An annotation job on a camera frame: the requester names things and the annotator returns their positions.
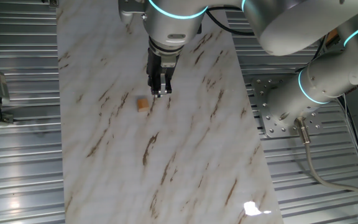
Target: gray cable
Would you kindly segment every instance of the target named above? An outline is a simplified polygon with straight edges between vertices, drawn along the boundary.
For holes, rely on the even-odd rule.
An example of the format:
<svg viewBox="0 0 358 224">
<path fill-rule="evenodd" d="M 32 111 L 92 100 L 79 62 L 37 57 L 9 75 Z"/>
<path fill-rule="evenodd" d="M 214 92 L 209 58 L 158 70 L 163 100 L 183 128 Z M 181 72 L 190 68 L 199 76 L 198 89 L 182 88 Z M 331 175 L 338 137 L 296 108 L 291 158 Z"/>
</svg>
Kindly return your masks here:
<svg viewBox="0 0 358 224">
<path fill-rule="evenodd" d="M 357 187 L 353 187 L 353 186 L 349 186 L 349 185 L 343 185 L 343 184 L 333 184 L 330 182 L 327 182 L 325 180 L 323 180 L 316 172 L 316 170 L 313 167 L 313 163 L 311 162 L 311 153 L 310 153 L 310 146 L 308 143 L 305 144 L 305 148 L 306 148 L 306 158 L 308 160 L 308 164 L 309 164 L 309 168 L 310 168 L 310 172 L 311 175 L 313 175 L 313 177 L 320 182 L 321 184 L 323 184 L 326 187 L 331 187 L 331 188 L 335 188 L 335 189 L 341 189 L 341 190 L 351 190 L 354 192 L 358 192 L 358 188 Z"/>
</svg>

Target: metal bracket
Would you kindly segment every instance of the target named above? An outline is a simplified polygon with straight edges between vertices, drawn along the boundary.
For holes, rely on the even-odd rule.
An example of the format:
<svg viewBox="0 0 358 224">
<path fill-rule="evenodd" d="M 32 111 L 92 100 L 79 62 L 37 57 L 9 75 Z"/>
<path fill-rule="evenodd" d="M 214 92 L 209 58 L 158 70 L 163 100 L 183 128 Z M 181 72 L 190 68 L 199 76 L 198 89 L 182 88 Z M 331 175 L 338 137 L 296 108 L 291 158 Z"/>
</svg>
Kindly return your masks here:
<svg viewBox="0 0 358 224">
<path fill-rule="evenodd" d="M 57 8 L 59 6 L 59 0 L 42 0 L 42 3 L 48 1 L 49 7 Z"/>
<path fill-rule="evenodd" d="M 130 24 L 134 14 L 143 14 L 143 20 L 147 16 L 144 10 L 144 4 L 135 0 L 118 0 L 119 17 L 124 24 Z"/>
<path fill-rule="evenodd" d="M 275 88 L 277 84 L 283 80 L 259 78 L 253 79 L 251 85 L 256 97 L 256 105 L 260 111 L 262 118 L 262 125 L 264 128 L 264 134 L 270 138 L 282 138 L 290 136 L 298 136 L 298 130 L 294 125 L 287 126 L 282 123 L 279 118 L 272 116 L 269 105 L 267 103 L 267 96 L 272 88 Z M 323 125 L 319 119 L 318 113 L 312 112 L 310 116 L 305 119 L 306 128 L 310 134 L 319 134 L 323 130 Z"/>
</svg>

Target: small wooden block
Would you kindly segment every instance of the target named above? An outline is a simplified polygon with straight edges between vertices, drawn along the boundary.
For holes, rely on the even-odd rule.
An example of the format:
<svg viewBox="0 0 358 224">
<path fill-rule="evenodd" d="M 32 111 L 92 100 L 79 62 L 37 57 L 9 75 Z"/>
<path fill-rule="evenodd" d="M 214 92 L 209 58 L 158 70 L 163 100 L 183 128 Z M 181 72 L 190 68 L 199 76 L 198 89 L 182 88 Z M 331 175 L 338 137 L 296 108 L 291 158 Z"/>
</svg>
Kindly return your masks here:
<svg viewBox="0 0 358 224">
<path fill-rule="evenodd" d="M 149 102 L 146 98 L 137 100 L 137 112 L 144 112 L 149 110 Z"/>
</svg>

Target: white marble board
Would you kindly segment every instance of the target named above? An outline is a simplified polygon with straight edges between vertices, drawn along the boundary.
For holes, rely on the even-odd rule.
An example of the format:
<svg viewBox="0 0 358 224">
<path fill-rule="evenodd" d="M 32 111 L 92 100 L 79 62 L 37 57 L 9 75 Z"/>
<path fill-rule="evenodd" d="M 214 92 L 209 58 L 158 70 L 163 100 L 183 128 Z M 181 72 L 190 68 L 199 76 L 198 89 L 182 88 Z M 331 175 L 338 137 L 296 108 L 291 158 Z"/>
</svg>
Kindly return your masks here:
<svg viewBox="0 0 358 224">
<path fill-rule="evenodd" d="M 231 34 L 205 17 L 154 100 L 117 1 L 60 1 L 57 31 L 67 224 L 282 223 Z"/>
</svg>

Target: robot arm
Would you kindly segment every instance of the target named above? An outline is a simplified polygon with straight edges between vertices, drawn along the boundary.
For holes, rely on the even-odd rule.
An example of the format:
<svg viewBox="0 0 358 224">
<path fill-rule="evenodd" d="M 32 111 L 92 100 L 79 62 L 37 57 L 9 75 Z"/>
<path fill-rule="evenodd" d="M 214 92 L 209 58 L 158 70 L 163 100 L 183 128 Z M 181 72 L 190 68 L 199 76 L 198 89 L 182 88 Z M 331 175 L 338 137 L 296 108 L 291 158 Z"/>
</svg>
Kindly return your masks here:
<svg viewBox="0 0 358 224">
<path fill-rule="evenodd" d="M 121 20 L 130 23 L 141 13 L 149 34 L 147 74 L 152 94 L 172 92 L 171 77 L 181 48 L 197 34 L 208 7 L 236 6 L 245 13 L 266 52 L 297 52 L 337 28 L 346 49 L 312 61 L 295 78 L 268 92 L 274 120 L 294 120 L 358 84 L 358 0 L 119 0 Z"/>
</svg>

